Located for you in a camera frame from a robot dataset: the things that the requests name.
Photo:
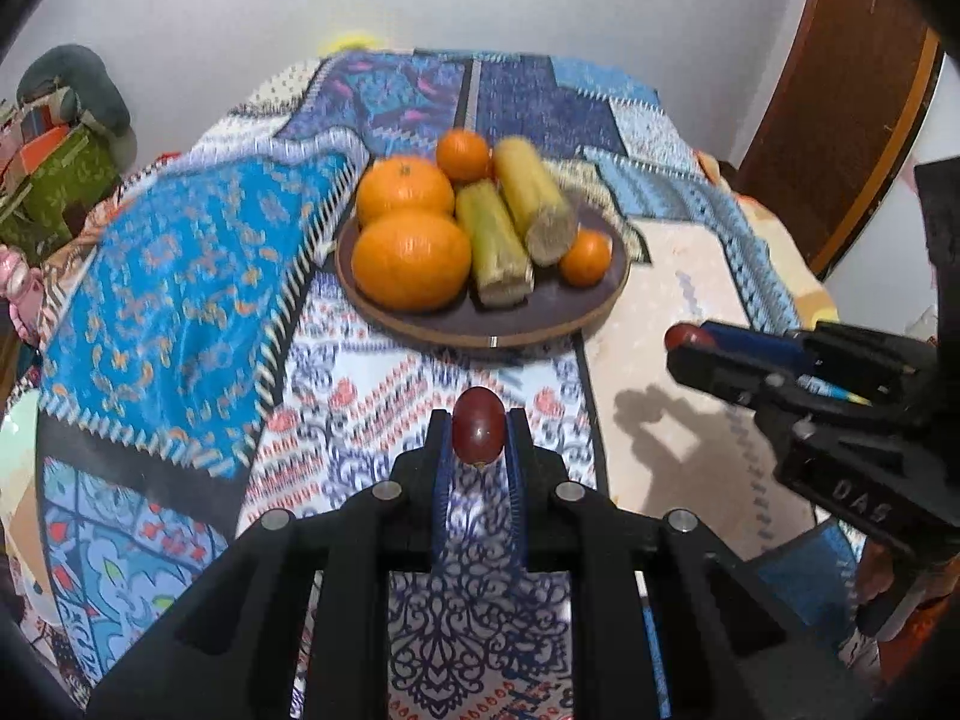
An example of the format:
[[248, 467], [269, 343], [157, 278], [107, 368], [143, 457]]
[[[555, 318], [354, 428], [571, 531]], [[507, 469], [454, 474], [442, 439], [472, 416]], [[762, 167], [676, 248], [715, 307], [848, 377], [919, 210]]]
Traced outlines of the pink toy figure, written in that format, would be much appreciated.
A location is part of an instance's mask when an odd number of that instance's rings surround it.
[[14, 331], [29, 346], [39, 344], [39, 314], [43, 307], [43, 272], [29, 265], [16, 247], [0, 245], [0, 281], [2, 299]]

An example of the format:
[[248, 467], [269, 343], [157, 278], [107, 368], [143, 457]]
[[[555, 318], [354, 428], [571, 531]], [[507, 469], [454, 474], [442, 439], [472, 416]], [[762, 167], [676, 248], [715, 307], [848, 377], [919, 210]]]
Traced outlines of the purple ceramic plate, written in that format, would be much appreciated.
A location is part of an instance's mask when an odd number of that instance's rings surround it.
[[601, 281], [590, 288], [569, 286], [555, 268], [535, 268], [534, 291], [509, 309], [485, 309], [477, 289], [471, 286], [432, 314], [389, 312], [366, 298], [350, 273], [359, 226], [355, 216], [348, 216], [337, 229], [332, 254], [343, 294], [377, 330], [418, 343], [464, 349], [519, 348], [584, 330], [612, 312], [630, 277], [631, 260], [622, 234], [602, 215], [602, 208], [582, 188], [565, 187], [563, 192], [578, 211], [579, 223], [612, 239], [612, 263]]

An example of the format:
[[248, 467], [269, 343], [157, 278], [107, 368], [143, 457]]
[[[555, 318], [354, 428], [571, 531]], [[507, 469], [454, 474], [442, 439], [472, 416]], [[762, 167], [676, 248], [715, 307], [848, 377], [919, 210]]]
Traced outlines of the large orange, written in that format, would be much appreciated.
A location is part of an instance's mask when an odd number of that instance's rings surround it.
[[350, 268], [356, 288], [375, 305], [426, 314], [462, 293], [472, 271], [472, 248], [451, 216], [394, 211], [361, 229]]

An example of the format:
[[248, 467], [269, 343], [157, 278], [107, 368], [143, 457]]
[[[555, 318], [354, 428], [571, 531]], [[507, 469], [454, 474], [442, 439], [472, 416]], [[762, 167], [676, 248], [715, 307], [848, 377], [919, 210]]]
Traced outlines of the mandarin on plate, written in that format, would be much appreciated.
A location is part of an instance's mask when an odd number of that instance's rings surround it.
[[355, 200], [361, 226], [402, 210], [454, 213], [454, 188], [430, 160], [404, 154], [391, 156], [377, 160], [361, 177]]

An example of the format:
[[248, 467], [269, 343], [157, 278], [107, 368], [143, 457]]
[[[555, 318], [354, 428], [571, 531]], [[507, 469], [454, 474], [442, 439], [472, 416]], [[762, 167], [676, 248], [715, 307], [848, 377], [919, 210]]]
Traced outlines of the small mandarin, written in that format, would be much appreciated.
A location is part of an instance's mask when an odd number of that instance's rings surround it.
[[490, 175], [491, 149], [487, 140], [465, 128], [451, 128], [436, 144], [434, 159], [455, 184], [471, 184]]
[[605, 277], [612, 263], [612, 238], [602, 231], [581, 227], [558, 270], [569, 286], [592, 288]]

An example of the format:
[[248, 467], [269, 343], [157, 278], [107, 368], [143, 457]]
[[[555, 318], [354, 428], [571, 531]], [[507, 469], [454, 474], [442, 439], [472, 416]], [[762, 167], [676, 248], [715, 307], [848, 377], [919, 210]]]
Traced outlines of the dark red grape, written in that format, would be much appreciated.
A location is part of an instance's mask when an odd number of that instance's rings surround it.
[[696, 323], [675, 323], [665, 332], [664, 346], [667, 351], [681, 346], [703, 346], [703, 348], [715, 348], [716, 340], [706, 328]]
[[452, 450], [462, 463], [490, 465], [506, 444], [506, 411], [485, 387], [470, 387], [460, 395], [451, 418]]

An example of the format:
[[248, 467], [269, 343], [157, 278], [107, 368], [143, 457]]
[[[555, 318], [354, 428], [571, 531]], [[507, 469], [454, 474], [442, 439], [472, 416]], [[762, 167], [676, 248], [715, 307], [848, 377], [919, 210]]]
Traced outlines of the green sugarcane piece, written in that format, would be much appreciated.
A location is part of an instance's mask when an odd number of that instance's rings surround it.
[[490, 179], [460, 187], [455, 217], [472, 246], [472, 275], [480, 304], [505, 309], [534, 291], [534, 266], [511, 215]]

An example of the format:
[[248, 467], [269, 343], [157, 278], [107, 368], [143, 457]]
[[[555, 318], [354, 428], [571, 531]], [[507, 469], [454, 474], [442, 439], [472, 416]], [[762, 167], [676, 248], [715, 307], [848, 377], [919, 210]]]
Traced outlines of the yellow sugarcane piece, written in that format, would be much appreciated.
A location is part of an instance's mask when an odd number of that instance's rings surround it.
[[511, 211], [517, 236], [539, 266], [556, 265], [578, 234], [578, 215], [524, 137], [506, 137], [493, 148], [494, 174]]

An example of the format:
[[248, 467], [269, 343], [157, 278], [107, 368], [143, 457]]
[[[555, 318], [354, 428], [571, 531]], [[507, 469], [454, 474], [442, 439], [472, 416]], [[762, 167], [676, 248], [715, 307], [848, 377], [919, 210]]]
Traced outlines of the grey plush toy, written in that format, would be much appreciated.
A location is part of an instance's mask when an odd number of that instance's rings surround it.
[[106, 138], [121, 171], [137, 158], [137, 137], [122, 94], [96, 52], [62, 44], [44, 52], [21, 76], [16, 88], [21, 109], [45, 104], [60, 124], [83, 124]]

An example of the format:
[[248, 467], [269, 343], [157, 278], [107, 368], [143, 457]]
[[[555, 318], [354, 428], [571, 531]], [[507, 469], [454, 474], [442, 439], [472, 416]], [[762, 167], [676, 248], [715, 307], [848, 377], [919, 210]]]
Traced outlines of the patchwork patterned bedspread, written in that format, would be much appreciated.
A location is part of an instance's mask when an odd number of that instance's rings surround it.
[[[348, 302], [332, 254], [364, 169], [459, 127], [527, 138], [620, 234], [607, 317], [495, 353], [402, 340]], [[743, 557], [776, 550], [822, 512], [776, 483], [747, 411], [670, 380], [662, 337], [832, 312], [775, 216], [706, 177], [635, 76], [459, 50], [293, 65], [99, 206], [50, 278], [41, 375], [2, 429], [21, 639], [83, 710], [257, 518], [345, 504], [474, 385], [625, 509], [688, 507]]]

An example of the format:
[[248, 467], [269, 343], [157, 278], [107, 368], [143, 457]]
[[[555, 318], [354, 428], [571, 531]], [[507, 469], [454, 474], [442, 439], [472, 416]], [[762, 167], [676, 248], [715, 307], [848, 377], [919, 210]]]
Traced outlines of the brown wooden wardrobe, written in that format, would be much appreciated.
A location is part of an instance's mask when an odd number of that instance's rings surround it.
[[914, 0], [805, 0], [736, 187], [827, 275], [907, 159], [944, 49]]

